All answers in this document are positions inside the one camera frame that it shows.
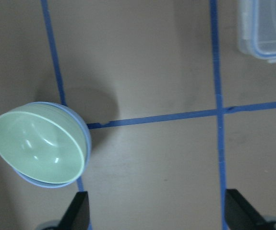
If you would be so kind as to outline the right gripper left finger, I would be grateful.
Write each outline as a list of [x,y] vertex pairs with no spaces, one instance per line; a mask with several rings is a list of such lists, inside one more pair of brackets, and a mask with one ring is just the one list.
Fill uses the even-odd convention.
[[58,230],[87,230],[90,224],[88,192],[77,192],[59,222]]

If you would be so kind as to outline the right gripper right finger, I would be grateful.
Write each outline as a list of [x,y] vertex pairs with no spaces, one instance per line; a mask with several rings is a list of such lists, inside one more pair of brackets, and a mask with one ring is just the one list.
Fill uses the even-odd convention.
[[272,229],[272,224],[237,189],[225,190],[225,221],[230,230]]

